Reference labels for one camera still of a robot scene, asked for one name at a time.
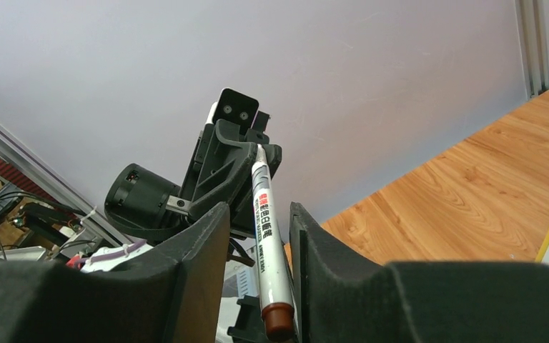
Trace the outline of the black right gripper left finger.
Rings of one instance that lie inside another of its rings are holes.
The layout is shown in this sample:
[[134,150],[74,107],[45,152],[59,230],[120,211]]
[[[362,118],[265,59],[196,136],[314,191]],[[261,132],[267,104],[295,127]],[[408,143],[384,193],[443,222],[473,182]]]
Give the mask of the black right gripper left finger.
[[108,272],[0,261],[0,342],[213,342],[229,231],[218,203]]

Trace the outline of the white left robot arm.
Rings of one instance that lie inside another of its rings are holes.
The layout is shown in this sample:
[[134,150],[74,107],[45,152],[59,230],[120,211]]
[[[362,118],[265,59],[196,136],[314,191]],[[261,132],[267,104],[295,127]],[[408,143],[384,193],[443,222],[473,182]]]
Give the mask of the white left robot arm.
[[220,202],[230,211],[231,236],[253,238],[251,168],[256,147],[266,151],[271,174],[282,162],[282,147],[262,131],[242,131],[223,119],[199,134],[182,185],[138,164],[115,179],[104,201],[109,223],[121,233],[160,243],[198,221]]

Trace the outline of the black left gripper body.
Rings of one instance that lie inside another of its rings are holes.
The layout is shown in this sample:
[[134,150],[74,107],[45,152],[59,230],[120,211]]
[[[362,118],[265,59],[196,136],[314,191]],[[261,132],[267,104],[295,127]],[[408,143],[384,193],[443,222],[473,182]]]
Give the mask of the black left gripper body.
[[179,198],[189,201],[187,219],[195,222],[213,206],[231,204],[234,189],[224,183],[234,166],[232,141],[237,140],[237,125],[223,119],[207,124],[200,133]]

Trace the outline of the aluminium corner frame post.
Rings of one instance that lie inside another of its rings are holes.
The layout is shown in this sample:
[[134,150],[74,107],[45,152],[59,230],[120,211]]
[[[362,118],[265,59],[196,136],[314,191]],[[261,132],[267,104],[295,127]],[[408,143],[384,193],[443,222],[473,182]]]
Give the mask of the aluminium corner frame post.
[[543,1],[516,0],[520,54],[529,99],[549,90],[549,61]]

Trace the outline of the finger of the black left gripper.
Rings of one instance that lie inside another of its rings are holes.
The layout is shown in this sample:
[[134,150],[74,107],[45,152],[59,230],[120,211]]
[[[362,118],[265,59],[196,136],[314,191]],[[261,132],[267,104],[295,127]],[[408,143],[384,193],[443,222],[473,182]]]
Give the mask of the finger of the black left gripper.
[[203,134],[187,171],[187,217],[197,221],[220,202],[232,204],[249,178],[257,144]]
[[273,176],[282,163],[282,147],[277,144],[251,144],[242,160],[239,191],[230,204],[231,233],[239,239],[260,239],[273,234],[276,226]]

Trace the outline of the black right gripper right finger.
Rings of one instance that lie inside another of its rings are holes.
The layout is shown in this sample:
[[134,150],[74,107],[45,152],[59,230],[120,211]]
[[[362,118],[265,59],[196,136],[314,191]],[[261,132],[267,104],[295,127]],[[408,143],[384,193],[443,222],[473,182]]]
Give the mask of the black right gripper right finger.
[[379,265],[290,205],[301,342],[549,342],[549,266]]

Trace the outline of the white marker pen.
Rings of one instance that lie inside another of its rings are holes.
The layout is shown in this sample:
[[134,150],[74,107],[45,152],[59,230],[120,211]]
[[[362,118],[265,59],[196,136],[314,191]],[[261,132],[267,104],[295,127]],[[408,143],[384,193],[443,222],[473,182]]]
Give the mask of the white marker pen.
[[260,316],[268,340],[286,342],[295,335],[295,305],[275,202],[274,210],[276,226],[273,234],[267,236],[263,232],[262,237],[256,239]]

